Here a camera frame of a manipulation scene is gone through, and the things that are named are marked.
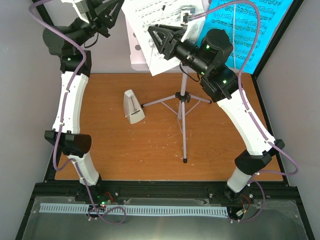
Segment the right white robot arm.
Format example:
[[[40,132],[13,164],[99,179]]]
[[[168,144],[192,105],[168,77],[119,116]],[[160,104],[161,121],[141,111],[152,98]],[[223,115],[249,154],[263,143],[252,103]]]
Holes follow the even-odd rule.
[[[226,66],[233,51],[227,33],[213,28],[196,46],[183,39],[183,27],[156,24],[147,31],[166,60],[177,58],[197,73],[203,91],[226,113],[243,139],[246,149],[235,159],[235,170],[227,181],[228,195],[240,193],[285,143],[274,138],[258,119],[237,75]]]

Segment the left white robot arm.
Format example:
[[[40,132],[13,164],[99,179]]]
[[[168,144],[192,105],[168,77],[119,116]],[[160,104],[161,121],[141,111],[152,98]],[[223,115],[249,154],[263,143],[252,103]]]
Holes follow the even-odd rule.
[[[92,201],[103,198],[104,188],[97,184],[100,175],[94,167],[90,148],[92,138],[80,133],[80,115],[83,96],[92,68],[92,54],[83,49],[85,42],[94,36],[110,36],[115,26],[122,0],[72,0],[78,17],[69,26],[45,28],[43,41],[51,55],[60,60],[61,94],[57,115],[45,139],[61,150],[72,162],[86,195]]]

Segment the white metronome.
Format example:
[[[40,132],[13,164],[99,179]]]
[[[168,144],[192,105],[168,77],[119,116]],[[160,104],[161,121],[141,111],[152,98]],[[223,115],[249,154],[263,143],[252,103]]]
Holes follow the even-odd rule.
[[[131,89],[124,92],[123,110],[125,117],[131,125],[136,124],[145,118],[145,113],[141,104]]]

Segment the white sheet music page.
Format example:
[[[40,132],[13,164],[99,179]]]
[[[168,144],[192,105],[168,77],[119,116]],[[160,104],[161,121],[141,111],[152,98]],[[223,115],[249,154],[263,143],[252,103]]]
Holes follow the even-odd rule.
[[[172,57],[166,60],[158,48],[168,37],[195,43],[203,28],[205,18],[192,20],[183,25],[183,13],[194,9],[195,14],[204,12],[201,0],[125,0],[121,9],[131,26],[143,52],[149,72],[156,76],[180,64]]]

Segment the blue sheet music page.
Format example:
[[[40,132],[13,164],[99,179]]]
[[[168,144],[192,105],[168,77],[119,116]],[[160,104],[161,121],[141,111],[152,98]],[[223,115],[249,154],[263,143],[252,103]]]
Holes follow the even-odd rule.
[[[243,71],[253,74],[263,57],[267,46],[274,36],[280,22],[292,5],[292,0],[253,0],[259,10],[260,29],[254,50]],[[233,45],[233,52],[226,65],[239,70],[254,42],[257,30],[255,9],[246,3],[226,6],[206,18],[196,44],[201,45],[203,38],[210,29],[224,30]]]

